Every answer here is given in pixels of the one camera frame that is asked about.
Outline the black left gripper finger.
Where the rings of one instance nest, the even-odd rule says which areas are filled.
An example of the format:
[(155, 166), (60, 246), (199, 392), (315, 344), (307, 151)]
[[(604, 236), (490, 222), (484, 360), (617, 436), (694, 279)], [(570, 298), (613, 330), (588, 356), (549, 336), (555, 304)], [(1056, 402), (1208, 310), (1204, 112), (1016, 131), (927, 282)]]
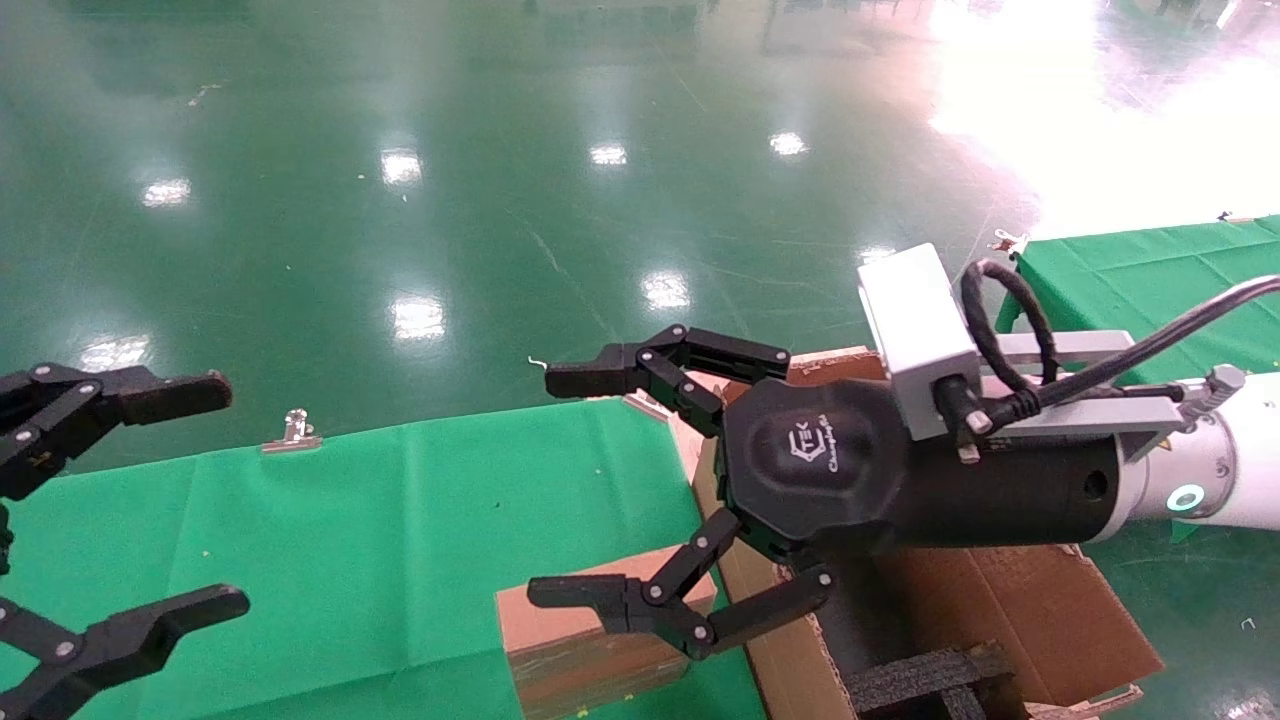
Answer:
[(72, 719), (97, 694), (161, 671), (189, 633), (250, 611), (233, 585), (209, 585), (113, 614), (74, 633), (3, 600), (1, 641), (37, 665), (4, 691), (5, 719)]
[(22, 501), (118, 427), (228, 409), (219, 372), (160, 378), (145, 366), (84, 372), (44, 364), (1, 378), (1, 493)]

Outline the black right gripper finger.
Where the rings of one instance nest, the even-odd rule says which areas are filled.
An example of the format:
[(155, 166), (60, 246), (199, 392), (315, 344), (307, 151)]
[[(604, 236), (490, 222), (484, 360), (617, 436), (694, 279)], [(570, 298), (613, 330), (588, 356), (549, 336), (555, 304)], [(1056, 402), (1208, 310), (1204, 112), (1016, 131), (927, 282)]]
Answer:
[(655, 400), (707, 438), (723, 430), (724, 402), (689, 373), (754, 386), (785, 379), (791, 352), (686, 325), (671, 325), (636, 343), (611, 343), (586, 363), (550, 364), (545, 391), (553, 398), (626, 396)]
[(719, 509), (646, 580), (623, 574), (534, 577), (527, 600), (539, 609), (589, 609), (608, 634), (654, 635), (701, 661), (815, 612), (835, 588), (835, 574), (809, 562), (741, 602), (696, 611), (686, 601), (689, 593), (750, 529), (735, 511)]

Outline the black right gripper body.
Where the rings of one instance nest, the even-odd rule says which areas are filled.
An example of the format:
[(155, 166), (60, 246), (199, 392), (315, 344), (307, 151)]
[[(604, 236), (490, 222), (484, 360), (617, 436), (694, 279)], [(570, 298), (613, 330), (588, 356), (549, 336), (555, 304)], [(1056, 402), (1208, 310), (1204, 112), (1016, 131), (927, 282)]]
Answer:
[(1112, 439), (982, 448), (914, 439), (884, 382), (767, 379), (721, 416), (719, 496), (742, 539), (776, 561), (805, 552), (1080, 544), (1117, 505)]

